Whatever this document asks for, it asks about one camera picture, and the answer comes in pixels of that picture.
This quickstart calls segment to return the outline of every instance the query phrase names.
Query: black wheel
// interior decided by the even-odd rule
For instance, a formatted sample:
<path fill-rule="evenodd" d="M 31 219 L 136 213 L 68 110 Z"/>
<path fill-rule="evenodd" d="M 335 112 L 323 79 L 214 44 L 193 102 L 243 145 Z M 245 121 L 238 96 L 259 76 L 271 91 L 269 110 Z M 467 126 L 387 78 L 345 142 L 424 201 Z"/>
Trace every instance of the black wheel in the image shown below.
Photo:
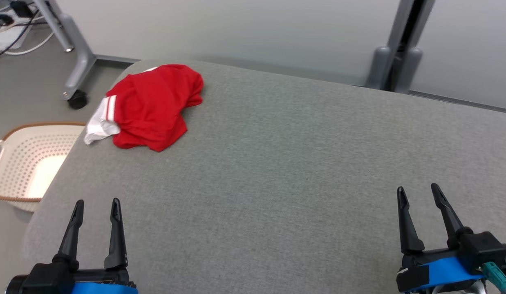
<path fill-rule="evenodd" d="M 73 93 L 72 98 L 67 101 L 71 108 L 80 109 L 88 104 L 88 95 L 84 91 L 77 90 Z"/>

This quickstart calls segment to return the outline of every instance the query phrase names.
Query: laundry basket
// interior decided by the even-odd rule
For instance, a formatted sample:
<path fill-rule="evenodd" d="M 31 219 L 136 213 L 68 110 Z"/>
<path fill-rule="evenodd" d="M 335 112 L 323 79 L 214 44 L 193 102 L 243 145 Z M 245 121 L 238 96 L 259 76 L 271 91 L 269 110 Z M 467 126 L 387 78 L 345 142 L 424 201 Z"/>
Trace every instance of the laundry basket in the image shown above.
<path fill-rule="evenodd" d="M 84 123 L 22 125 L 0 140 L 0 200 L 29 212 L 58 172 Z"/>

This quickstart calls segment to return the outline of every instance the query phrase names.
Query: white fabric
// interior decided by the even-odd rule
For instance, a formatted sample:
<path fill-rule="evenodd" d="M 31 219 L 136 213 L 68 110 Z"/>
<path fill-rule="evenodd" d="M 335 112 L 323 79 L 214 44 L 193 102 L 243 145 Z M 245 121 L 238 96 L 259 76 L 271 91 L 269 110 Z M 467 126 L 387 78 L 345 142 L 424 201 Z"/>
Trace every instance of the white fabric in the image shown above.
<path fill-rule="evenodd" d="M 157 67 L 152 67 L 143 72 L 149 72 L 156 68 Z M 93 141 L 102 140 L 121 132 L 114 118 L 116 98 L 116 95 L 104 97 L 95 113 L 88 121 L 86 125 L 86 135 L 84 136 L 84 142 L 87 145 L 90 145 Z"/>

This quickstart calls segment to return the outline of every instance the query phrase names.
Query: robotic arm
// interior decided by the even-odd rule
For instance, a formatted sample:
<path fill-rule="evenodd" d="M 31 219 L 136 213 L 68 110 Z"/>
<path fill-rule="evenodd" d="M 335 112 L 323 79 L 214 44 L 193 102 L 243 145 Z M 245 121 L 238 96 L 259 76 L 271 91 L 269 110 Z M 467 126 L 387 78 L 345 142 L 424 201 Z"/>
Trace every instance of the robotic arm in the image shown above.
<path fill-rule="evenodd" d="M 111 206 L 110 250 L 102 269 L 79 269 L 77 242 L 83 215 L 84 201 L 79 200 L 51 264 L 38 263 L 29 275 L 15 276 L 6 294 L 138 294 L 126 270 L 128 255 L 119 199 L 114 198 Z"/>
<path fill-rule="evenodd" d="M 404 188 L 397 190 L 402 267 L 396 283 L 400 292 L 436 294 L 480 291 L 485 279 L 506 293 L 506 244 L 490 232 L 474 233 L 464 227 L 437 184 L 431 184 L 434 203 L 442 212 L 448 235 L 445 249 L 424 251 L 409 213 Z"/>

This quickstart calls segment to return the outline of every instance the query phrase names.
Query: white partition panel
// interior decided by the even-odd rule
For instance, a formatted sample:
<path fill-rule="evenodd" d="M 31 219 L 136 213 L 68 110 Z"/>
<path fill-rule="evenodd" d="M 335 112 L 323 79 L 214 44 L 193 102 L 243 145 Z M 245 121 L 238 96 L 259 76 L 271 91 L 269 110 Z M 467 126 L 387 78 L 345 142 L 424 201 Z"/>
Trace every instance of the white partition panel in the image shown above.
<path fill-rule="evenodd" d="M 194 58 L 363 85 L 399 0 L 57 0 L 94 54 Z"/>
<path fill-rule="evenodd" d="M 437 0 L 410 89 L 506 108 L 506 0 Z"/>

